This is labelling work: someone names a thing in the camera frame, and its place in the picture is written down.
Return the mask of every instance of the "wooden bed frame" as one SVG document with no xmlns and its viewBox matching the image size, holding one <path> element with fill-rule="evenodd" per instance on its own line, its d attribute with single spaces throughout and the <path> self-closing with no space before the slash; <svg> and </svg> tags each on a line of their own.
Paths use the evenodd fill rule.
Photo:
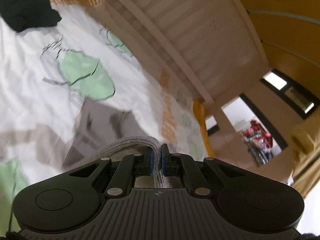
<svg viewBox="0 0 320 240">
<path fill-rule="evenodd" d="M 240 0 L 105 0 L 112 30 L 152 74 L 164 67 L 206 115 L 270 68 Z"/>
</svg>

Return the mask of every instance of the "black cloth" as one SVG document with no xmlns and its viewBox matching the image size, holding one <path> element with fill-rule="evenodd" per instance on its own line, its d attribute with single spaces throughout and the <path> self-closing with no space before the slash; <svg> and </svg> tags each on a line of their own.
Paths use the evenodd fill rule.
<svg viewBox="0 0 320 240">
<path fill-rule="evenodd" d="M 33 27 L 53 27 L 61 20 L 49 0 L 0 0 L 0 14 L 16 32 Z"/>
</svg>

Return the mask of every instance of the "window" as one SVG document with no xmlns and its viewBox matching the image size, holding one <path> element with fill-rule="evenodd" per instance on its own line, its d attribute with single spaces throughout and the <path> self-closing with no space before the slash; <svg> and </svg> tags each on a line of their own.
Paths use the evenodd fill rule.
<svg viewBox="0 0 320 240">
<path fill-rule="evenodd" d="M 320 105 L 319 98 L 276 69 L 266 74 L 260 81 L 291 106 L 303 119 L 310 116 Z"/>
<path fill-rule="evenodd" d="M 208 136 L 213 135 L 215 132 L 219 131 L 220 129 L 213 115 L 209 116 L 205 120 L 205 125 L 207 127 Z"/>
<path fill-rule="evenodd" d="M 271 85 L 276 87 L 278 90 L 282 89 L 287 84 L 285 80 L 283 80 L 281 77 L 277 76 L 273 72 L 268 73 L 263 78 L 267 80 Z"/>
</svg>

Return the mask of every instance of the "bed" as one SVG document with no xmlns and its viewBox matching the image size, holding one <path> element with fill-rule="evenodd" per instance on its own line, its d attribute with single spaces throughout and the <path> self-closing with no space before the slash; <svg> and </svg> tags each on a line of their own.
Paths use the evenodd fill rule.
<svg viewBox="0 0 320 240">
<path fill-rule="evenodd" d="M 100 103 L 132 112 L 145 134 L 198 161 L 214 156 L 206 116 L 269 70 L 238 0 L 50 2 L 62 18 L 57 27 L 15 33 L 0 18 L 2 206 L 62 172 L 84 95 L 96 96 L 48 71 L 57 51 L 99 59 L 109 84 Z"/>
</svg>

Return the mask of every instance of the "green pattern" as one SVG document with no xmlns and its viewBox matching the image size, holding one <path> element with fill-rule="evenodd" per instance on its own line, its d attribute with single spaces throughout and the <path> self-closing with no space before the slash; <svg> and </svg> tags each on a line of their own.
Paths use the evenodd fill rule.
<svg viewBox="0 0 320 240">
<path fill-rule="evenodd" d="M 194 139 L 188 139 L 188 144 L 190 149 L 190 155 L 193 157 L 193 159 L 200 160 L 204 152 L 203 147 Z"/>
<path fill-rule="evenodd" d="M 121 52 L 123 52 L 125 54 L 128 54 L 130 57 L 133 56 L 131 50 L 129 50 L 128 47 L 123 43 L 123 41 L 121 41 L 121 39 L 119 39 L 117 36 L 115 36 L 112 31 L 109 30 L 107 32 L 107 36 L 108 36 L 108 39 L 111 42 L 111 45 L 114 48 L 117 48 Z"/>
<path fill-rule="evenodd" d="M 184 107 L 187 106 L 187 99 L 185 98 L 184 94 L 181 91 L 177 92 L 176 101 Z"/>
<path fill-rule="evenodd" d="M 21 170 L 21 163 L 16 159 L 0 163 L 0 236 L 4 236 L 8 230 L 13 198 L 29 185 Z M 20 231 L 14 217 L 11 230 Z"/>
<path fill-rule="evenodd" d="M 191 118 L 187 113 L 184 113 L 181 116 L 181 124 L 185 127 L 190 128 L 191 127 Z"/>
<path fill-rule="evenodd" d="M 115 93 L 113 80 L 100 60 L 82 51 L 67 51 L 60 63 L 60 70 L 69 86 L 83 96 L 105 100 Z"/>
</svg>

